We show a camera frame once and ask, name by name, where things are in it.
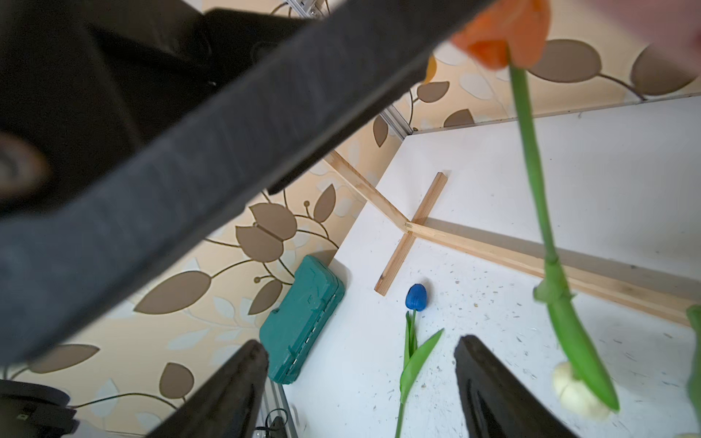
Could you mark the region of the orange clip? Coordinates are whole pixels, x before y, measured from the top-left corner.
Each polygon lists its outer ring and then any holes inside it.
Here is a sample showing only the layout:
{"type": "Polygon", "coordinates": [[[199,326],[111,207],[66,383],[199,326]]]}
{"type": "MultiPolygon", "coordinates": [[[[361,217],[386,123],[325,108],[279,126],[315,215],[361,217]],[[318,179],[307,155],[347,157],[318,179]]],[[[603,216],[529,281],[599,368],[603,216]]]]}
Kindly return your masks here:
{"type": "Polygon", "coordinates": [[[485,69],[530,69],[540,62],[550,26],[550,1],[498,0],[450,42],[485,69]]]}

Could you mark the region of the white tulip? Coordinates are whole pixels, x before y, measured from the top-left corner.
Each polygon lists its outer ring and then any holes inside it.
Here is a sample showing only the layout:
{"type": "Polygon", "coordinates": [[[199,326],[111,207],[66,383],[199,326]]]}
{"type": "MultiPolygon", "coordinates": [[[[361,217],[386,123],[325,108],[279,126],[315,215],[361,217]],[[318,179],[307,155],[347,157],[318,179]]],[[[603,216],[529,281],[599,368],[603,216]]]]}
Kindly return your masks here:
{"type": "Polygon", "coordinates": [[[573,293],[555,245],[526,72],[510,65],[509,75],[529,186],[544,247],[544,279],[534,288],[533,296],[546,306],[557,340],[567,358],[567,361],[555,367],[552,385],[565,409],[583,418],[602,421],[618,412],[620,403],[612,378],[572,304],[573,293]]]}
{"type": "Polygon", "coordinates": [[[695,332],[696,346],[691,365],[691,373],[686,385],[688,398],[694,408],[697,423],[700,423],[700,306],[693,305],[686,311],[690,327],[695,332]]]}

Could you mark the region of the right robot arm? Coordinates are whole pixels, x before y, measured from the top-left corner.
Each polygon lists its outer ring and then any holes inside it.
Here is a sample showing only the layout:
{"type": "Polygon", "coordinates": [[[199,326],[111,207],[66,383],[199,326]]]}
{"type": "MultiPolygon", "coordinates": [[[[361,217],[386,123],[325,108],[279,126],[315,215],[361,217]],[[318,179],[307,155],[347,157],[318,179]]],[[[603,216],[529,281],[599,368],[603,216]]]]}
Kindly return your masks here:
{"type": "MultiPolygon", "coordinates": [[[[477,337],[460,339],[456,377],[472,437],[571,437],[477,337]]],[[[153,437],[250,437],[261,405],[268,354],[248,341],[196,394],[151,431],[153,437]]],[[[19,381],[1,382],[4,437],[69,437],[80,423],[65,392],[19,381]]]]}

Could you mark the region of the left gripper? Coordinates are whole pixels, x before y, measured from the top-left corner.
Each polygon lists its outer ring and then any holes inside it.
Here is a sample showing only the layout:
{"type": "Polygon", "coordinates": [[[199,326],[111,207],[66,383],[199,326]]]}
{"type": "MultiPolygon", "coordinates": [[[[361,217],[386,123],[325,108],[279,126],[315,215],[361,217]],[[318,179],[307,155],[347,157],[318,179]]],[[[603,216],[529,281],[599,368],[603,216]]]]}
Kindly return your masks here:
{"type": "Polygon", "coordinates": [[[485,7],[3,2],[1,361],[42,356],[291,184],[485,7]]]}

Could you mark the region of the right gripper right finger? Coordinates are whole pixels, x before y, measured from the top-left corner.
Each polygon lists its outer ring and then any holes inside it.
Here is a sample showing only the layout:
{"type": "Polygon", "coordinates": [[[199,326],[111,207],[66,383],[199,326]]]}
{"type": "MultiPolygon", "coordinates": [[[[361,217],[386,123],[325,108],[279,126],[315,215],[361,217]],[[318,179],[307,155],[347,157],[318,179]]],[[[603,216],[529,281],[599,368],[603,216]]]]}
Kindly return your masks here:
{"type": "Polygon", "coordinates": [[[573,437],[474,335],[455,349],[456,377],[471,437],[573,437]]]}

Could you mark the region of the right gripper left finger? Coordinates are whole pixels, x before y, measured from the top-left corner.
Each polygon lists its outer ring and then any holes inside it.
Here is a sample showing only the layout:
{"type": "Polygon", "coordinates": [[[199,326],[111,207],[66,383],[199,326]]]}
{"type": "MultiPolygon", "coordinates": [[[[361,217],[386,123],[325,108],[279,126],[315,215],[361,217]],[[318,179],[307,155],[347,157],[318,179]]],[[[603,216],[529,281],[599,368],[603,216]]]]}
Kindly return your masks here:
{"type": "Polygon", "coordinates": [[[268,377],[268,353],[248,341],[151,437],[251,437],[268,377]]]}

